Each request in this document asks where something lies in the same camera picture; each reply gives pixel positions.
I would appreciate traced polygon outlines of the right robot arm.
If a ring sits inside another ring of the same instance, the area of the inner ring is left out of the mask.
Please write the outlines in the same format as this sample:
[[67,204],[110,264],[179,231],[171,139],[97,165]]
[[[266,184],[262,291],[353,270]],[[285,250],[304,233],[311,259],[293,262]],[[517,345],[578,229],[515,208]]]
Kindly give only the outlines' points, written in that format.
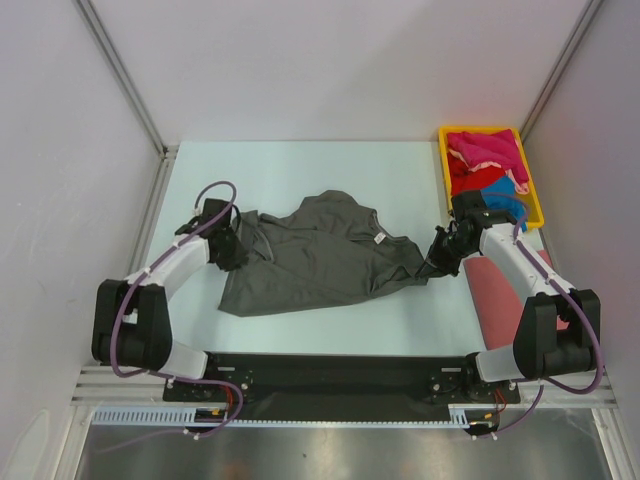
[[525,216],[490,208],[479,190],[455,195],[451,204],[453,220],[437,227],[417,277],[455,276],[463,259],[480,254],[522,305],[513,342],[475,355],[475,367],[461,376],[463,393],[484,401],[501,381],[546,381],[576,395],[593,392],[604,375],[597,294],[576,289],[525,242]]

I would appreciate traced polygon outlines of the aluminium frame post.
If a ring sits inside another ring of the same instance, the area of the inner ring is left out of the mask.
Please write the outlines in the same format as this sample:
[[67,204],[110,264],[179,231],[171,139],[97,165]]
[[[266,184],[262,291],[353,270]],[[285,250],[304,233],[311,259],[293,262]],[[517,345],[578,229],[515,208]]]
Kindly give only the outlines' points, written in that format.
[[160,158],[164,158],[167,146],[96,6],[89,0],[73,0],[72,4],[95,42],[147,140],[155,153]]
[[589,0],[585,3],[521,126],[520,136],[523,141],[533,132],[546,106],[568,71],[572,60],[606,4],[607,1],[605,0]]

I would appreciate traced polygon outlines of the dark grey t-shirt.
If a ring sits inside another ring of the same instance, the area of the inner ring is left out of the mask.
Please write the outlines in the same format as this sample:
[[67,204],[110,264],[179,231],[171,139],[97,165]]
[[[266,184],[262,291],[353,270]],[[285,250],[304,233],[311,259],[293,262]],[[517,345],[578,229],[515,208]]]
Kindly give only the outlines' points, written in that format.
[[309,196],[286,217],[244,212],[239,237],[248,261],[228,275],[219,303],[238,317],[349,306],[428,281],[419,247],[343,191]]

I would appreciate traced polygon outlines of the folded dusty red t-shirt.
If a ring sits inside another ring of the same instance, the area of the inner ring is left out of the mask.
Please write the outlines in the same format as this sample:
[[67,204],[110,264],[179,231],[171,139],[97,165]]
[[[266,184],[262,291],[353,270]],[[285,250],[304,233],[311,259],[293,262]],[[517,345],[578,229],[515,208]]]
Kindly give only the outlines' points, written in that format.
[[513,343],[524,303],[523,286],[537,286],[539,272],[530,261],[524,260],[526,275],[516,272],[505,275],[486,256],[464,261],[464,269],[472,300],[487,350],[496,350]]

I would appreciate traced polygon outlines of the yellow plastic bin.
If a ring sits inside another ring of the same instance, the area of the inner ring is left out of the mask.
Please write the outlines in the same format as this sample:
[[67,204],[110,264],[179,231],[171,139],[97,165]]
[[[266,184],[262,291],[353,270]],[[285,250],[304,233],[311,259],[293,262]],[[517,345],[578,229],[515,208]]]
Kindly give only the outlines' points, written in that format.
[[502,127],[502,126],[441,126],[438,131],[438,145],[439,152],[441,157],[442,171],[443,171],[443,180],[445,185],[445,195],[446,195],[446,205],[447,211],[449,213],[452,212],[452,197],[451,196],[451,182],[449,177],[449,167],[447,161],[447,142],[446,142],[446,134],[453,132],[462,132],[468,131],[472,133],[485,133],[492,134],[497,133],[501,130],[511,130],[514,133],[516,141],[519,145],[520,152],[523,155],[524,165],[528,170],[530,181],[529,181],[529,193],[526,195],[517,194],[522,200],[525,201],[527,206],[530,208],[530,214],[527,220],[527,227],[529,228],[540,228],[544,225],[544,215],[542,213],[539,199],[537,196],[536,188],[533,182],[533,179],[530,175],[529,165],[526,159],[525,151],[522,145],[521,136],[519,131],[513,127]]

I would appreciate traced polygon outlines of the blue t-shirt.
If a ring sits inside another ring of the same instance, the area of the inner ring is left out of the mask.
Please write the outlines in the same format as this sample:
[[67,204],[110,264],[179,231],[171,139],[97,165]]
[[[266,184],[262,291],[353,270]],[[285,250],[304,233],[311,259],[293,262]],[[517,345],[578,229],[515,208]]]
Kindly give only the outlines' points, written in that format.
[[492,212],[497,211],[499,220],[519,226],[522,232],[528,230],[529,207],[516,194],[515,185],[508,177],[500,177],[483,188],[481,195],[487,208]]

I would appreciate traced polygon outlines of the left aluminium frame post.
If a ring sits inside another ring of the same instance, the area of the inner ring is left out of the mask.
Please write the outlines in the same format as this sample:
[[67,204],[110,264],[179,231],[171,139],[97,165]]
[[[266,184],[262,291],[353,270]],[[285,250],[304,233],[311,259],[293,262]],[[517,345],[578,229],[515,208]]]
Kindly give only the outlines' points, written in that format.
[[167,146],[96,6],[89,0],[73,0],[72,4],[95,42],[147,140],[155,153],[160,158],[164,158]]

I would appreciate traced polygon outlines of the magenta pink t-shirt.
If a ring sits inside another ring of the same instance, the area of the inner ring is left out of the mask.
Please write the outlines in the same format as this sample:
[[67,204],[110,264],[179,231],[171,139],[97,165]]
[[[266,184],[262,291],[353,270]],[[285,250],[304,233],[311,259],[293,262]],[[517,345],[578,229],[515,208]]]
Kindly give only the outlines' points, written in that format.
[[446,134],[447,155],[462,160],[471,171],[488,166],[500,167],[515,185],[517,194],[529,193],[529,173],[514,133],[501,130],[497,133],[472,133],[468,131]]

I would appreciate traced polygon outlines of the right aluminium frame post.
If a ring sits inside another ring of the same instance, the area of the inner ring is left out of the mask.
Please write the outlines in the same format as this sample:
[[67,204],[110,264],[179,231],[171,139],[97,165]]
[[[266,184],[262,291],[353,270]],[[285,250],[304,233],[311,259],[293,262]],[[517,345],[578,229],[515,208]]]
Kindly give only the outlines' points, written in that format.
[[568,71],[572,60],[606,4],[607,1],[605,0],[589,0],[585,3],[521,126],[520,136],[523,141],[533,132],[546,106]]

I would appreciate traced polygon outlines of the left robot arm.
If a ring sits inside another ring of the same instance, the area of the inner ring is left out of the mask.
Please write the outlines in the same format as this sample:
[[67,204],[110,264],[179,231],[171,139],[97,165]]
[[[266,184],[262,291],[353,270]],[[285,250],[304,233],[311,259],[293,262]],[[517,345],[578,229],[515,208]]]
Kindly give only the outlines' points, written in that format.
[[247,250],[238,237],[240,224],[237,206],[207,199],[151,265],[123,280],[103,281],[96,297],[93,358],[122,376],[124,367],[133,367],[137,373],[186,379],[187,389],[197,398],[214,397],[221,376],[207,366],[206,352],[174,339],[169,301],[208,264],[230,272],[247,263]]

